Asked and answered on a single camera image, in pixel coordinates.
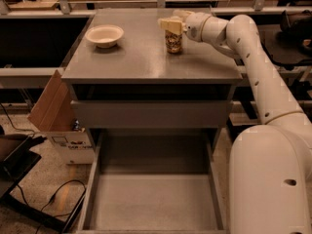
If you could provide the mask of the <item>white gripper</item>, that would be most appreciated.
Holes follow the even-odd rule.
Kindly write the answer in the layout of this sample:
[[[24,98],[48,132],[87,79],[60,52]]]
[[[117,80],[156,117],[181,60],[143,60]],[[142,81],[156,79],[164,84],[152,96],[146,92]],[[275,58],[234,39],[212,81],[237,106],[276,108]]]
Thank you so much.
[[[186,36],[195,42],[202,41],[202,31],[206,21],[212,16],[205,13],[193,13],[187,10],[174,10],[172,18],[158,19],[159,26],[175,35],[184,32],[184,23],[181,18],[186,18]]]

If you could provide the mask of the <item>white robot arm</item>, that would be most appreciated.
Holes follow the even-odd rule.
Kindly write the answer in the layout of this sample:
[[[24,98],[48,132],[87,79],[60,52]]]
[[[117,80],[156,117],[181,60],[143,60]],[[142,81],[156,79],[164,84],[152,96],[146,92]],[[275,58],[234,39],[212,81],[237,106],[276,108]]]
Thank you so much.
[[[312,123],[264,52],[254,20],[175,10],[158,24],[246,67],[260,123],[232,145],[230,233],[311,234],[306,182],[312,176]]]

